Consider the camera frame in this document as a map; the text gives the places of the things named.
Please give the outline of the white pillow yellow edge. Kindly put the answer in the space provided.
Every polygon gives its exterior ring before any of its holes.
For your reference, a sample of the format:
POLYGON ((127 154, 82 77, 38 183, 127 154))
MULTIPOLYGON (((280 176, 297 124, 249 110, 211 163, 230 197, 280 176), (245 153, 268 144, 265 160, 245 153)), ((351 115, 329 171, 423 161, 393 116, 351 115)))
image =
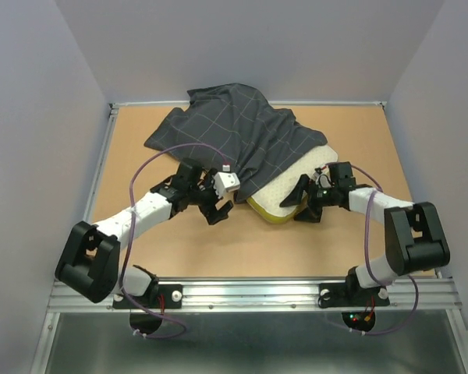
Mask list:
POLYGON ((336 162, 338 158, 338 154, 329 145, 316 146, 246 201, 268 223, 284 224, 292 220, 300 207, 280 207, 279 204, 296 187, 300 176, 307 174, 314 180, 316 168, 336 162))

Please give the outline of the dark grey checked pillowcase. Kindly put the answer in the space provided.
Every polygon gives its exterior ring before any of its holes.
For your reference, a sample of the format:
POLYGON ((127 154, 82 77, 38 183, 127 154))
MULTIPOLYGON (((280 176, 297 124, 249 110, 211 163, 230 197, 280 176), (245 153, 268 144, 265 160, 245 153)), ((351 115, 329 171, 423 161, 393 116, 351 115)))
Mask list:
POLYGON ((237 203, 328 142, 324 133, 298 123, 292 110, 273 108, 254 87, 230 83, 187 93, 189 107, 173 108, 144 146, 206 169, 229 163, 240 180, 237 203))

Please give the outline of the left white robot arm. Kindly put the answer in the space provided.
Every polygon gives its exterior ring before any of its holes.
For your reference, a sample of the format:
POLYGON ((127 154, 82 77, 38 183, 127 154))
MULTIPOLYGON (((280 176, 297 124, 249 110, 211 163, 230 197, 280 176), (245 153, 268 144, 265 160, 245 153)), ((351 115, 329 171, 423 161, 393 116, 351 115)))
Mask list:
POLYGON ((149 272, 135 267, 119 269, 121 250, 154 226, 166 222, 189 206, 197 206, 209 225, 229 216, 232 201, 218 202, 240 187, 228 165, 206 171, 195 160, 186 159, 177 172, 117 214, 94 224, 81 221, 73 226, 55 268, 55 278, 93 303, 108 297, 125 281, 131 298, 142 307, 157 301, 158 288, 149 272))

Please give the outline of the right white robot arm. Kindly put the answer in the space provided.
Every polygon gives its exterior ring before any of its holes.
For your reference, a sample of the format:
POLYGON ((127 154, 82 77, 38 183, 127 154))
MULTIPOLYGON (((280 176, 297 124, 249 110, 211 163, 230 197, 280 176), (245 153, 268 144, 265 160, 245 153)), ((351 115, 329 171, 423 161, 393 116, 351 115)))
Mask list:
POLYGON ((396 279, 446 266, 450 261, 438 211, 433 203, 413 203, 388 196, 379 183, 356 181, 357 167, 331 162, 302 174, 282 207, 301 206, 296 221, 318 223, 323 210, 336 206, 365 216, 364 263, 350 269, 337 291, 322 291, 325 301, 360 304, 396 279))

